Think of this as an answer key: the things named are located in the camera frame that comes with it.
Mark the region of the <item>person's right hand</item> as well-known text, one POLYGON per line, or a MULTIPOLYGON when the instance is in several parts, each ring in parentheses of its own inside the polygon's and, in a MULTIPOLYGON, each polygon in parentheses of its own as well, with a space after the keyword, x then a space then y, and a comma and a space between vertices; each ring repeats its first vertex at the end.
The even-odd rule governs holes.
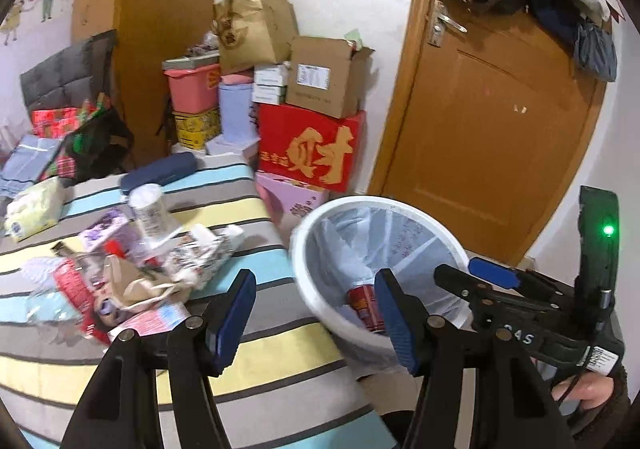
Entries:
POLYGON ((551 396, 558 403, 562 397, 577 400, 579 409, 588 411, 603 406, 613 395, 614 380, 600 373, 585 373, 570 389, 572 380, 565 380, 552 388, 551 396))

